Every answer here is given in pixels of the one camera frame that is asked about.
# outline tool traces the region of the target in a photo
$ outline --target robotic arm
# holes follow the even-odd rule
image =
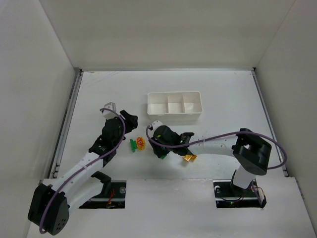
[[[74,209],[101,192],[109,192],[111,178],[99,170],[116,155],[124,135],[137,128],[138,117],[125,110],[117,114],[113,103],[101,111],[103,114],[111,111],[117,116],[106,120],[102,134],[84,158],[61,178],[51,184],[42,183],[34,191],[28,219],[40,227],[41,233],[58,234]]]
[[[195,138],[191,132],[179,135],[160,121],[152,123],[150,129],[154,133],[149,142],[159,158],[165,157],[169,152],[180,156],[219,154],[235,157],[241,166],[235,171],[231,182],[243,189],[249,187],[256,175],[266,175],[272,146],[248,129],[240,129],[237,137],[212,141],[203,137]]]

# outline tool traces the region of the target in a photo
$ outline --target red wire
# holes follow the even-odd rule
[[[110,198],[109,198],[108,203],[107,203],[107,207],[109,206],[109,204],[110,204],[111,199],[113,198],[113,196],[114,196],[114,188],[113,188],[112,191],[111,191]]]

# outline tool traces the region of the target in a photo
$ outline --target white tray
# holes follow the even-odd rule
[[[148,115],[151,121],[197,120],[202,112],[200,92],[148,93]]]

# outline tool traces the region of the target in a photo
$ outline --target green plastic object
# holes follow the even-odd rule
[[[138,146],[137,146],[137,141],[130,139],[130,144],[131,144],[132,152],[134,153],[135,150],[138,148]]]

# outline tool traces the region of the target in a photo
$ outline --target white table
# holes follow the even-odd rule
[[[123,71],[85,72],[71,121],[58,176],[73,167],[100,135],[105,119],[99,109],[115,102],[117,111],[126,110],[139,117],[139,126],[126,135],[117,155],[102,172],[112,179],[231,179],[239,163],[234,158],[201,155],[187,163],[170,153],[157,158],[149,143],[144,151],[132,153],[129,140],[145,136],[150,123],[147,115],[147,94],[166,91],[200,91],[203,110],[199,121],[169,123],[176,132],[208,131],[217,135],[242,127],[271,136],[261,100],[251,71]],[[269,166],[279,164],[273,147]],[[267,176],[282,177],[282,169]]]
[[[147,93],[200,91],[204,112],[199,121],[168,124],[176,132],[221,134],[241,127],[271,136],[250,71],[124,71],[85,72],[76,102],[59,174],[62,176],[100,135],[105,119],[99,108],[115,102],[139,117],[117,155],[102,172],[126,179],[125,209],[78,209],[57,238],[315,238],[294,178],[282,169],[257,177],[267,205],[260,208],[217,209],[211,179],[231,179],[238,162],[229,157],[202,155],[193,163],[180,156],[157,158],[149,144],[132,153],[129,139],[145,137],[150,123]],[[272,149],[270,166],[279,163]],[[39,234],[31,224],[28,238]]]

